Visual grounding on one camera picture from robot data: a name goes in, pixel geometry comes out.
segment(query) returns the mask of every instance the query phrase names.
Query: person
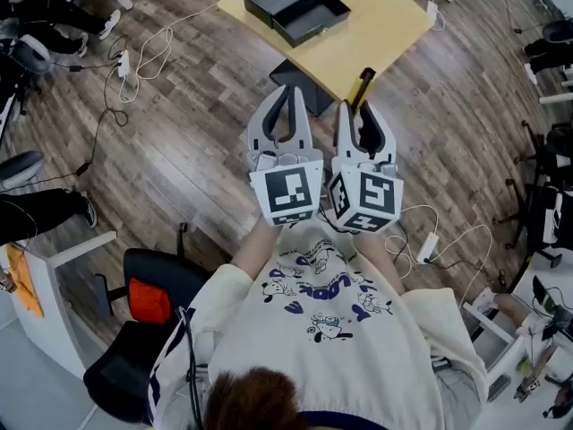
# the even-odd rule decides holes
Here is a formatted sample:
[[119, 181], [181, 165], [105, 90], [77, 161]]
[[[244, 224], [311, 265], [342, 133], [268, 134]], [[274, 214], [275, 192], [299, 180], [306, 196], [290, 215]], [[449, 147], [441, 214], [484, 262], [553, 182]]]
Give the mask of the person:
[[464, 430], [485, 377], [451, 288], [406, 291], [380, 235], [259, 219], [167, 341], [148, 404], [158, 430]]
[[82, 215], [90, 228], [98, 223], [87, 193], [54, 189], [22, 195], [0, 194], [0, 245], [31, 239], [73, 215]]
[[573, 64], [573, 45], [570, 43], [550, 43], [538, 39], [524, 47], [523, 52], [530, 58], [524, 67], [527, 78], [533, 84], [537, 84], [536, 75], [542, 70]]
[[[19, 36], [31, 35], [49, 51], [84, 57], [88, 50], [88, 33], [105, 39], [117, 25], [121, 13], [115, 10], [105, 20], [84, 12], [66, 0], [0, 0], [0, 20], [16, 18]], [[69, 39], [52, 27], [63, 24], [83, 30], [77, 39]]]
[[[531, 349], [527, 351], [532, 373], [525, 377], [520, 384], [516, 398], [526, 396], [528, 387], [537, 381], [543, 370], [551, 360], [557, 350], [557, 345], [552, 338], [543, 339], [543, 331], [550, 327], [553, 321], [546, 320], [519, 301], [513, 295], [494, 293], [490, 288], [485, 288], [482, 293], [475, 299], [473, 306], [482, 314], [487, 315], [492, 309], [499, 310], [505, 314], [516, 326], [516, 334], [528, 339], [527, 344]], [[548, 383], [556, 385], [559, 389], [555, 395], [553, 406], [543, 413], [544, 417], [552, 415], [552, 418], [565, 417], [573, 408], [573, 374], [559, 381], [546, 375], [545, 380]]]

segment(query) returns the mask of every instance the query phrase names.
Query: light wood tabletop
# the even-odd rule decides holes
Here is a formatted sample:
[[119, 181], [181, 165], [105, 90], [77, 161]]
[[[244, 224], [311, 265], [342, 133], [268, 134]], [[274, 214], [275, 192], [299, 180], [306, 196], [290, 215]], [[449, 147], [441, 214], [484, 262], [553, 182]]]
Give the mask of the light wood tabletop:
[[348, 98], [365, 67], [380, 75], [433, 25], [413, 0], [341, 0], [351, 13], [298, 47], [244, 8], [243, 0], [221, 0], [218, 7], [267, 41], [314, 79], [333, 99]]

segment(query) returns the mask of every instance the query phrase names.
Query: wooden floor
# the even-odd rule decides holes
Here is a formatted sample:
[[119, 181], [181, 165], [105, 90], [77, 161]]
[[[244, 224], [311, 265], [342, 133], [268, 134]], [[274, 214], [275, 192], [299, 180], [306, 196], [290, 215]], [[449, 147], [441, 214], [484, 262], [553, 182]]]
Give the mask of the wooden floor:
[[[106, 62], [115, 37], [124, 34], [134, 65], [136, 51], [150, 35], [217, 1], [133, 0], [134, 8], [123, 15], [108, 40], [92, 38], [90, 54], [82, 63]], [[425, 7], [427, 0], [415, 1]], [[512, 162], [530, 151], [520, 121], [526, 119], [536, 132], [545, 132], [552, 123], [569, 117], [570, 110], [538, 105], [541, 90], [556, 91], [558, 74], [541, 74], [540, 90], [528, 82], [520, 48], [540, 32], [514, 34], [504, 0], [436, 1], [446, 17], [446, 29], [427, 33], [385, 72], [371, 101], [398, 138], [398, 166], [406, 182], [404, 205], [427, 203], [438, 209], [441, 246], [472, 226], [483, 223], [492, 228], [486, 273], [473, 285], [471, 298], [485, 284], [497, 287], [501, 269], [511, 281], [524, 257], [523, 247], [506, 251], [503, 246], [513, 226], [492, 226], [494, 215], [503, 216], [516, 207], [504, 180], [512, 176], [522, 184], [527, 172]], [[509, 0], [515, 24], [525, 28], [550, 20], [535, 2]], [[101, 15], [115, 7], [112, 0], [80, 3]], [[118, 233], [114, 243], [60, 272], [64, 296], [105, 341], [113, 339], [129, 314], [125, 302], [118, 302], [115, 319], [99, 319], [94, 273], [106, 274], [111, 288], [119, 286], [124, 250], [175, 252], [180, 221], [191, 225], [185, 243], [188, 257], [215, 270], [255, 221], [257, 205], [244, 163], [244, 130], [251, 113], [275, 88], [268, 74], [282, 57], [216, 9], [177, 25], [173, 46], [165, 71], [158, 79], [143, 82], [132, 104], [118, 103], [121, 83], [116, 77], [110, 81], [109, 101], [125, 110], [130, 122], [119, 128], [111, 118], [106, 120], [90, 170], [77, 180], [41, 186], [78, 185], [88, 190], [99, 214], [96, 232]], [[47, 155], [43, 177], [74, 171], [90, 153], [104, 107], [106, 74], [107, 69], [81, 73], [57, 69], [42, 77], [43, 93], [30, 98], [27, 116], [10, 124], [0, 160], [39, 149]], [[333, 116], [331, 108], [321, 119], [312, 120], [317, 145], [327, 153], [332, 152]], [[414, 251], [433, 220], [426, 209], [404, 215]], [[82, 219], [71, 219], [38, 237], [32, 248], [51, 254], [94, 234]], [[441, 263], [464, 257], [478, 264], [488, 243], [484, 229], [475, 231], [452, 247]], [[401, 261], [398, 267], [400, 272], [406, 270]], [[461, 297], [474, 273], [466, 264], [448, 271], [426, 266], [415, 269], [405, 283], [409, 288], [448, 286]]]

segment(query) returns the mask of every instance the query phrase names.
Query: red cushion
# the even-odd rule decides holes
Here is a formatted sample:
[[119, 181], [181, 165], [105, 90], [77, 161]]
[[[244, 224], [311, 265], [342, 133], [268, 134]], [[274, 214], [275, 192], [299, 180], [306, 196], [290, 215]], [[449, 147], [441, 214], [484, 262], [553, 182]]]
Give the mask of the red cushion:
[[171, 313], [167, 292], [132, 277], [129, 281], [129, 309], [140, 322], [165, 323]]

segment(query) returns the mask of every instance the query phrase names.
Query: black box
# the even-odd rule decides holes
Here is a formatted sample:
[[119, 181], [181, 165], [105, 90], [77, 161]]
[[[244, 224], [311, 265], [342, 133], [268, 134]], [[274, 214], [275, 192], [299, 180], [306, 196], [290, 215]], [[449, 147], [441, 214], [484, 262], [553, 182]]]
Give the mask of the black box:
[[340, 0], [244, 0], [244, 7], [292, 47], [343, 21], [350, 13]]

